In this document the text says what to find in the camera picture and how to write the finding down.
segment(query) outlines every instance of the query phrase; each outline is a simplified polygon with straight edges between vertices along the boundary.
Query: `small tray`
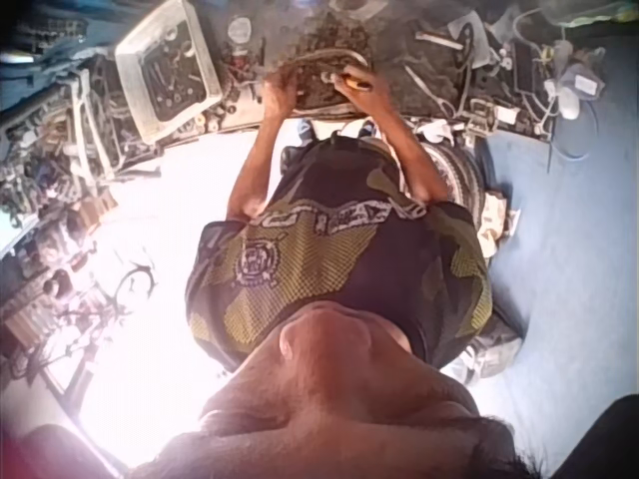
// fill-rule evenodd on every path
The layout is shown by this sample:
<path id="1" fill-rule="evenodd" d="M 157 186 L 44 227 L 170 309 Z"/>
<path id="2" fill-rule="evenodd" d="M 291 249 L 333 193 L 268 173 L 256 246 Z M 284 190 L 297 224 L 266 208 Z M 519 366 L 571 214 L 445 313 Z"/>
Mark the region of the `small tray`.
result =
<path id="1" fill-rule="evenodd" d="M 206 95 L 185 104 L 173 118 L 159 110 L 149 91 L 147 56 L 157 51 L 170 30 L 188 27 Z M 142 140 L 152 145 L 222 100 L 222 86 L 200 28 L 195 8 L 186 0 L 168 0 L 145 18 L 116 48 L 116 64 L 125 97 Z"/>

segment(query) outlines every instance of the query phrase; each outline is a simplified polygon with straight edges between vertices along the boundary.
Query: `hand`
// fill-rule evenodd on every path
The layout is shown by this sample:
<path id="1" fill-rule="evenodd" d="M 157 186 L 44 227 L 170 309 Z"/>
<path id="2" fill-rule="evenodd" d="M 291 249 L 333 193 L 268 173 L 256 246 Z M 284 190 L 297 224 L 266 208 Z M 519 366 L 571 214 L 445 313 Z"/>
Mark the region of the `hand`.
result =
<path id="1" fill-rule="evenodd" d="M 390 100 L 390 89 L 382 77 L 353 65 L 346 66 L 343 72 L 372 85 L 371 91 L 363 92 L 351 88 L 344 82 L 343 77 L 335 75 L 333 78 L 335 89 L 347 97 L 356 107 L 374 119 L 394 111 Z"/>
<path id="2" fill-rule="evenodd" d="M 265 118 L 284 121 L 296 107 L 298 76 L 295 68 L 281 67 L 264 84 Z"/>

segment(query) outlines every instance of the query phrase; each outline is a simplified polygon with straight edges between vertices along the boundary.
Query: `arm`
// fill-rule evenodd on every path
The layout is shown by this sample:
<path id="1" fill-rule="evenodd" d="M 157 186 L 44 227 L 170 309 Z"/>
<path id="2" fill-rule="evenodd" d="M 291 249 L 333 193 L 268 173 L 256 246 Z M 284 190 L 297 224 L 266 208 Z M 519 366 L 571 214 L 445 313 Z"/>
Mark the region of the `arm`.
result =
<path id="1" fill-rule="evenodd" d="M 248 222 L 265 208 L 269 193 L 271 159 L 282 123 L 296 105 L 295 71 L 279 70 L 265 81 L 265 116 L 227 206 L 227 220 Z"/>
<path id="2" fill-rule="evenodd" d="M 371 72 L 352 66 L 346 67 L 344 72 L 372 84 L 372 91 L 363 92 L 350 88 L 339 76 L 334 78 L 335 88 L 370 115 L 386 134 L 388 142 L 397 153 L 413 197 L 424 203 L 448 201 L 445 181 L 439 175 L 430 155 L 392 107 L 385 81 Z"/>

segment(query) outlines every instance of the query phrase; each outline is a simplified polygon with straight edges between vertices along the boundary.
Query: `hair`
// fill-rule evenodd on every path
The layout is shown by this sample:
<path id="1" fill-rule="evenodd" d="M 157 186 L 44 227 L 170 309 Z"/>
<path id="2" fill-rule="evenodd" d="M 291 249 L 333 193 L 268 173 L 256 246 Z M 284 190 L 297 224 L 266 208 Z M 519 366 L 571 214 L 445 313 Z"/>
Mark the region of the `hair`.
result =
<path id="1" fill-rule="evenodd" d="M 134 469 L 127 479 L 210 479 L 213 471 L 204 472 L 199 450 L 211 436 L 186 433 L 174 438 L 152 462 Z M 459 479 L 542 479 L 539 465 L 517 456 L 512 461 L 496 461 L 475 449 Z"/>

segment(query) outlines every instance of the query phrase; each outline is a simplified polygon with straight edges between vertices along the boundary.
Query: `person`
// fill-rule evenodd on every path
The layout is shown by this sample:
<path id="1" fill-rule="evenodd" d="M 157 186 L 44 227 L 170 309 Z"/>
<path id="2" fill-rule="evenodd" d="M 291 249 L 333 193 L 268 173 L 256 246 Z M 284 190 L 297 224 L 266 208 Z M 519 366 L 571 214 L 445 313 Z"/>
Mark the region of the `person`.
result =
<path id="1" fill-rule="evenodd" d="M 136 478 L 531 477 L 510 429 L 439 368 L 491 312 L 469 212 L 393 108 L 387 83 L 334 87 L 373 142 L 332 136 L 289 162 L 267 200 L 294 70 L 265 84 L 265 117 L 227 219 L 205 227 L 186 292 L 197 343 L 234 374 L 202 428 Z M 409 196 L 401 192 L 400 173 Z"/>

